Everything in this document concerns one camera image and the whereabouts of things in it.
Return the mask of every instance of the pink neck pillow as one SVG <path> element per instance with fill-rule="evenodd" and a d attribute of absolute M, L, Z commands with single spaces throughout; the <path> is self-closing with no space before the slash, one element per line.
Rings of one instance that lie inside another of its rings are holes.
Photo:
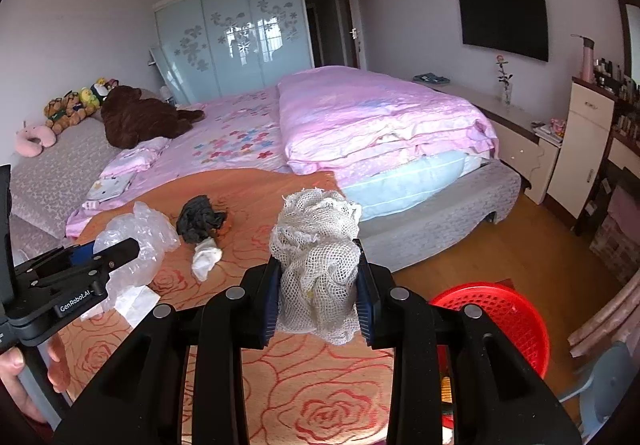
<path fill-rule="evenodd" d="M 25 127 L 15 133 L 15 152 L 33 158 L 43 147 L 51 147 L 56 142 L 55 133 L 45 125 Z"/>

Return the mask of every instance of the wooden floor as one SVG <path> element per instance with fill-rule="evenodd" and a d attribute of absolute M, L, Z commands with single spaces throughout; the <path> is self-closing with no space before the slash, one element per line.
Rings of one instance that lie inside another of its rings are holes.
<path fill-rule="evenodd" d="M 551 340 L 545 380 L 556 395 L 575 383 L 573 371 L 584 363 L 571 358 L 567 336 L 621 287 L 587 243 L 523 195 L 503 222 L 482 222 L 449 250 L 394 279 L 427 299 L 465 282 L 511 279 L 545 319 Z M 565 407 L 577 420 L 577 402 Z"/>

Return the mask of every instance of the black crumpled cloth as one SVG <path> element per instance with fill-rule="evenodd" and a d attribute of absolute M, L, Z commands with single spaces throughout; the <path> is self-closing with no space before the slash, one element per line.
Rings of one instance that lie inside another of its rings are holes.
<path fill-rule="evenodd" d="M 218 230 L 225 219 L 226 212 L 216 212 L 209 198 L 204 195 L 196 196 L 182 207 L 175 229 L 185 243 L 200 243 L 211 237 L 209 232 Z"/>

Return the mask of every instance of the glass vase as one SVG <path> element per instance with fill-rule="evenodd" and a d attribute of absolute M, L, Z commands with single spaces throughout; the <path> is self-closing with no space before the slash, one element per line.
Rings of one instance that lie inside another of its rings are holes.
<path fill-rule="evenodd" d="M 511 105 L 511 91 L 513 91 L 513 84 L 511 84 L 511 82 L 502 84 L 502 94 L 500 97 L 504 105 Z"/>

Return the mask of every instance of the wardrobe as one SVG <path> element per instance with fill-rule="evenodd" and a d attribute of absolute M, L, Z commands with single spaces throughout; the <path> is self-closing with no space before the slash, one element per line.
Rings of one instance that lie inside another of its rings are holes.
<path fill-rule="evenodd" d="M 304 0 L 164 0 L 154 61 L 179 104 L 275 85 L 313 67 Z"/>

